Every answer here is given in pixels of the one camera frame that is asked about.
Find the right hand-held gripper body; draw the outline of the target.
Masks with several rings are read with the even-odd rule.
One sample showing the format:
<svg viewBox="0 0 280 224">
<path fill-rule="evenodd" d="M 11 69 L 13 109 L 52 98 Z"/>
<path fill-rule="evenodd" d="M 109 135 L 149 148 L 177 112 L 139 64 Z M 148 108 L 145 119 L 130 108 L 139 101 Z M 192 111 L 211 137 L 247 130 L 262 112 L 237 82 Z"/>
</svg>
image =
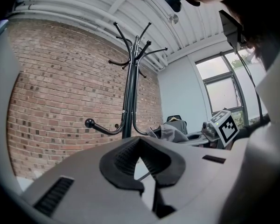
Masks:
<svg viewBox="0 0 280 224">
<path fill-rule="evenodd" d="M 221 110 L 209 121 L 203 122 L 202 129 L 187 135 L 189 146 L 224 149 L 239 133 L 239 128 L 228 110 Z"/>
</svg>

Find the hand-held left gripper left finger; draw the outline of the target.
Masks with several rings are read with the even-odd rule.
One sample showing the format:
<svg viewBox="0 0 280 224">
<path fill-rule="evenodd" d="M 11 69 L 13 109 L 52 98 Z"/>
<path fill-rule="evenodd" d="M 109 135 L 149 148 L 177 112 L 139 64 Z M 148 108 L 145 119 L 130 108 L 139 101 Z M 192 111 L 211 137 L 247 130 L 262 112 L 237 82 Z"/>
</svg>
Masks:
<svg viewBox="0 0 280 224">
<path fill-rule="evenodd" d="M 105 153 L 99 162 L 102 176 L 114 187 L 124 190 L 143 191 L 144 185 L 135 180 L 134 172 L 140 158 L 140 138 L 127 138 Z"/>
</svg>

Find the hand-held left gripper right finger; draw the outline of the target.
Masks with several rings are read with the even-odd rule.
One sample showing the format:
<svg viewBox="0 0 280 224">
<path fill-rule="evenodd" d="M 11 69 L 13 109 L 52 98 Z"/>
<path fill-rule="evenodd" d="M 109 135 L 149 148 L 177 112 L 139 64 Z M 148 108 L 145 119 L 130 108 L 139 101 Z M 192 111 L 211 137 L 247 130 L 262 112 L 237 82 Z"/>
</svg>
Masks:
<svg viewBox="0 0 280 224">
<path fill-rule="evenodd" d="M 186 169 L 186 161 L 180 154 L 148 138 L 140 138 L 140 158 L 157 187 L 176 185 Z"/>
</svg>

